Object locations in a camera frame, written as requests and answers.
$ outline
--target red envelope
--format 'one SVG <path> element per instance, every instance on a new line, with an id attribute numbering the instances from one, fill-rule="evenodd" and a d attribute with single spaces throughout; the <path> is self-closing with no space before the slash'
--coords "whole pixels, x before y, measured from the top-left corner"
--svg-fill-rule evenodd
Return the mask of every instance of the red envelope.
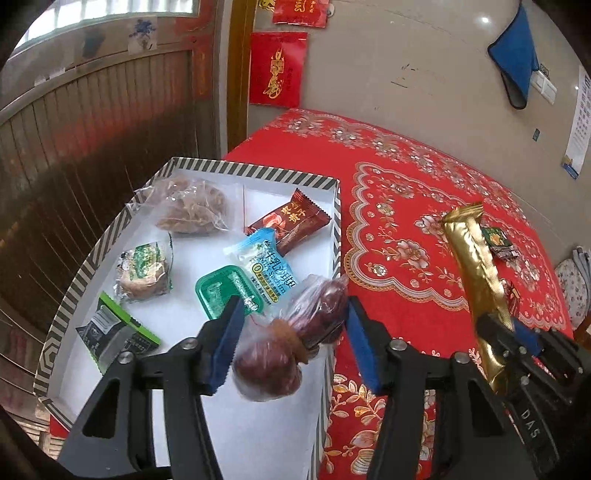
<path id="1" fill-rule="evenodd" d="M 251 34 L 250 103 L 300 106 L 307 40 L 305 32 Z"/>
<path id="2" fill-rule="evenodd" d="M 275 0 L 273 23 L 326 27 L 329 0 Z"/>

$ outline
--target floral chair cushion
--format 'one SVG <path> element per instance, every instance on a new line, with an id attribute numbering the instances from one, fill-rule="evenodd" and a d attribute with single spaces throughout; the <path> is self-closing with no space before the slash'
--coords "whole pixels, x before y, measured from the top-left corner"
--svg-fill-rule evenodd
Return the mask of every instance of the floral chair cushion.
<path id="1" fill-rule="evenodd" d="M 587 315 L 587 287 L 585 286 L 585 280 L 571 258 L 560 263 L 555 272 L 564 293 L 566 305 L 569 308 L 570 321 L 574 330 Z"/>

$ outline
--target window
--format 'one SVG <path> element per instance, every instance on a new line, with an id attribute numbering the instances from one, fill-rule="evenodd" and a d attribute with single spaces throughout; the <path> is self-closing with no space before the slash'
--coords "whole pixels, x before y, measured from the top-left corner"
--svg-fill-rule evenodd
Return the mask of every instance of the window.
<path id="1" fill-rule="evenodd" d="M 35 40 L 57 34 L 73 25 L 87 25 L 105 17 L 143 12 L 192 14 L 196 12 L 197 4 L 197 0 L 57 0 L 33 22 L 13 54 Z"/>

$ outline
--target blue snack package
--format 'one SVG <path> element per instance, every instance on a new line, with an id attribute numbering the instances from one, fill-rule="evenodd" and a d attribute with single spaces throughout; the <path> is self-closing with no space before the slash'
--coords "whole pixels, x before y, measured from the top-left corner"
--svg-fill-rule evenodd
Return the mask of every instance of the blue snack package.
<path id="1" fill-rule="evenodd" d="M 277 252 L 275 230 L 260 228 L 239 244 L 224 249 L 253 283 L 267 305 L 274 305 L 297 284 L 291 267 Z"/>

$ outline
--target table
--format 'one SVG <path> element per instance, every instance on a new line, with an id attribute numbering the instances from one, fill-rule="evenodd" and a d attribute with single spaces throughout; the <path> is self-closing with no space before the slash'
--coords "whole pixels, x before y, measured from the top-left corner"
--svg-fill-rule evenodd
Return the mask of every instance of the table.
<path id="1" fill-rule="evenodd" d="M 227 160 L 293 168 L 341 180 L 343 263 L 350 294 L 392 337 L 477 366 L 462 279 L 438 220 L 482 201 L 483 224 L 500 226 L 521 257 L 499 276 L 521 295 L 519 319 L 572 336 L 564 298 L 540 239 L 511 192 L 481 172 L 418 141 L 328 113 L 292 109 L 231 151 Z M 363 385 L 346 336 L 337 348 L 322 480 L 367 472 L 385 401 Z M 426 391 L 418 478 L 430 474 L 434 391 Z"/>

